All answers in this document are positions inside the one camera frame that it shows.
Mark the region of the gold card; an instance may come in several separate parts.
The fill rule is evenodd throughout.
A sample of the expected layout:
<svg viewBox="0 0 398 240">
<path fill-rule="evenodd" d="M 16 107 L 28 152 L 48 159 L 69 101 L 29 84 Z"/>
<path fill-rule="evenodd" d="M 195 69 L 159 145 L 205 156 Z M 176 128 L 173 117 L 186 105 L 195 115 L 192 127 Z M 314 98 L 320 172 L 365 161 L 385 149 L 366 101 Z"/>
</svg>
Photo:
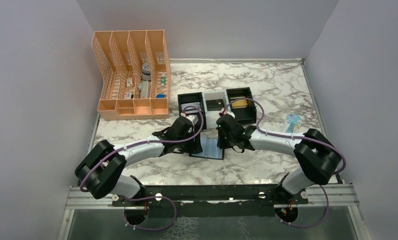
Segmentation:
<svg viewBox="0 0 398 240">
<path fill-rule="evenodd" d="M 233 103 L 231 104 L 232 109 L 243 109 L 247 108 L 249 106 L 248 100 L 245 98 L 236 98 L 233 100 Z"/>
</svg>

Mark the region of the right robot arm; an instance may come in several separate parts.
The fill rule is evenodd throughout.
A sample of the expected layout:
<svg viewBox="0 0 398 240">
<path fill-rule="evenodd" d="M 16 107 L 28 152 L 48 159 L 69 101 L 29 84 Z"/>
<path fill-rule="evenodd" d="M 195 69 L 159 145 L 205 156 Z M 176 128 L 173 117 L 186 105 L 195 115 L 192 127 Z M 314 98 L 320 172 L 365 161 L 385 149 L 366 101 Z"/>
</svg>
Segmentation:
<svg viewBox="0 0 398 240">
<path fill-rule="evenodd" d="M 333 145 L 314 128 L 291 135 L 265 132 L 253 125 L 243 127 L 230 114 L 221 115 L 216 125 L 217 145 L 221 149 L 238 148 L 242 153 L 263 150 L 296 157 L 299 168 L 285 175 L 276 186 L 276 199 L 283 204 L 311 185 L 326 185 L 341 161 Z"/>
</svg>

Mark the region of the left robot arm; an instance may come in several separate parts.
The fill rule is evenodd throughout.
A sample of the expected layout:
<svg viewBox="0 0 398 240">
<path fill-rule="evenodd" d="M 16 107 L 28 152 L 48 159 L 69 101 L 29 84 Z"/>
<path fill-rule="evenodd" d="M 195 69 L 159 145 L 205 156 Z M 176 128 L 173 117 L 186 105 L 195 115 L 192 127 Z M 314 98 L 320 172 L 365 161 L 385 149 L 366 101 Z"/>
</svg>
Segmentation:
<svg viewBox="0 0 398 240">
<path fill-rule="evenodd" d="M 135 176 L 124 176 L 123 170 L 188 146 L 200 135 L 203 125 L 203 119 L 195 115 L 180 116 L 171 126 L 119 148 L 107 140 L 100 141 L 75 169 L 79 189 L 94 199 L 112 194 L 125 198 L 131 205 L 139 205 L 146 188 Z"/>
</svg>

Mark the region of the black leather card holder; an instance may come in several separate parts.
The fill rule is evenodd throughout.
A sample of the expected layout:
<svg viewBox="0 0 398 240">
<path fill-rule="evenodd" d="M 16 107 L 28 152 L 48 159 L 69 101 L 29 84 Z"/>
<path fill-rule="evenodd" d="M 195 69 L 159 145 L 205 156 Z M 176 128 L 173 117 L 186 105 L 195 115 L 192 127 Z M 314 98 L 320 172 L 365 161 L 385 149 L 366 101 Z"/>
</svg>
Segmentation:
<svg viewBox="0 0 398 240">
<path fill-rule="evenodd" d="M 212 160 L 223 160 L 225 157 L 225 150 L 218 146 L 217 137 L 209 137 L 208 135 L 201 133 L 200 146 L 202 152 L 190 153 L 189 157 Z"/>
</svg>

